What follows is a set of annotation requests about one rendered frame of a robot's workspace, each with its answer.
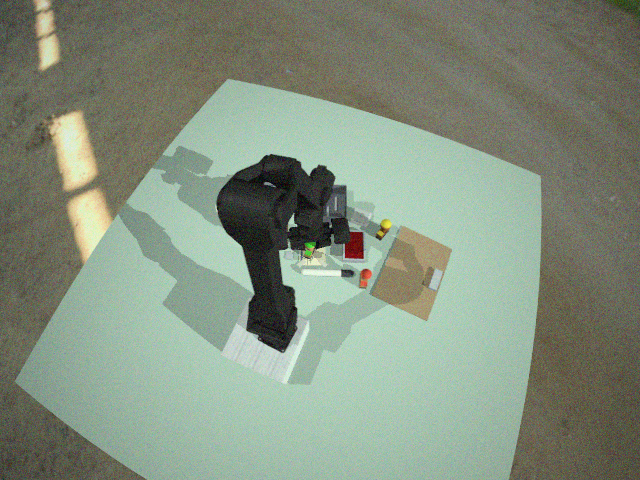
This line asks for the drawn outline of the wooden rubber stamp with yellow knob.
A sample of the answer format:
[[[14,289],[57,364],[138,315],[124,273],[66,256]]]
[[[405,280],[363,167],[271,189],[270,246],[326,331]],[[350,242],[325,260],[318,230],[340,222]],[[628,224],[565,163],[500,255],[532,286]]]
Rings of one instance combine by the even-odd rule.
[[[381,229],[376,233],[375,237],[381,241],[381,239],[387,234],[391,226],[392,223],[389,219],[383,219],[380,223]]]

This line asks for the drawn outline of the tan clipboard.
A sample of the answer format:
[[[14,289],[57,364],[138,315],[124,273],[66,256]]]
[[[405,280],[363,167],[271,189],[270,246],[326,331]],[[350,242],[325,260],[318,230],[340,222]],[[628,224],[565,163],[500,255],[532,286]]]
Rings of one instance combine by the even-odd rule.
[[[372,296],[427,321],[451,251],[402,226]]]

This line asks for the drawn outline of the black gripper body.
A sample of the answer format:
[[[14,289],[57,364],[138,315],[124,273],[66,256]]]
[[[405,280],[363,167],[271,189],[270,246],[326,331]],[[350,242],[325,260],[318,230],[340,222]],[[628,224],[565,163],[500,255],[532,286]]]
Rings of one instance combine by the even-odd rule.
[[[297,224],[297,228],[292,228],[292,231],[287,232],[286,227],[283,229],[279,239],[279,250],[288,249],[289,239],[291,246],[301,245],[301,243],[320,242],[324,240],[330,240],[331,234],[334,234],[335,244],[347,244],[350,242],[351,235],[348,220],[345,217],[332,218],[332,227],[329,228],[329,222],[323,222],[321,225],[313,230],[306,230]]]

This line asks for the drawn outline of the wooden fail stamp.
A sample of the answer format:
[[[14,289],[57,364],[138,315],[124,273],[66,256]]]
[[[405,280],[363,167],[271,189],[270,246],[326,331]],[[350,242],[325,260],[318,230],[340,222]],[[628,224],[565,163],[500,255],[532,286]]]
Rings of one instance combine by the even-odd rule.
[[[360,274],[360,287],[366,289],[367,287],[367,279],[371,277],[371,272],[368,269],[364,269]]]

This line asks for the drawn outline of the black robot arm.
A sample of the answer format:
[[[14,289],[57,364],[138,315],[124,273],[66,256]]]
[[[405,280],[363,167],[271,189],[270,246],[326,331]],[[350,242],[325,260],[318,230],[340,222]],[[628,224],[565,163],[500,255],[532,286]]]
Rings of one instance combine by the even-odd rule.
[[[282,283],[278,239],[293,213],[303,229],[321,225],[335,179],[325,165],[309,176],[296,158],[271,154],[236,172],[217,196],[220,223],[243,247],[255,292],[246,331],[280,353],[296,333],[298,318],[295,290]]]

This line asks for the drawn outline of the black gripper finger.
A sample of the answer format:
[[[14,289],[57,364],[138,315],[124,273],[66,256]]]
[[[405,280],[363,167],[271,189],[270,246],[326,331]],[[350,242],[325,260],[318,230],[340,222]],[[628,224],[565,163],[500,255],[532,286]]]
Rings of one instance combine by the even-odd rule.
[[[297,228],[297,227],[291,227],[289,228],[289,232],[292,231],[292,228]],[[291,244],[290,244],[291,246]],[[301,245],[297,245],[297,246],[291,246],[292,250],[306,250],[304,243],[301,243]]]
[[[330,240],[324,240],[324,241],[316,242],[315,249],[331,246],[331,244],[332,243],[331,243],[331,237],[330,237]]]

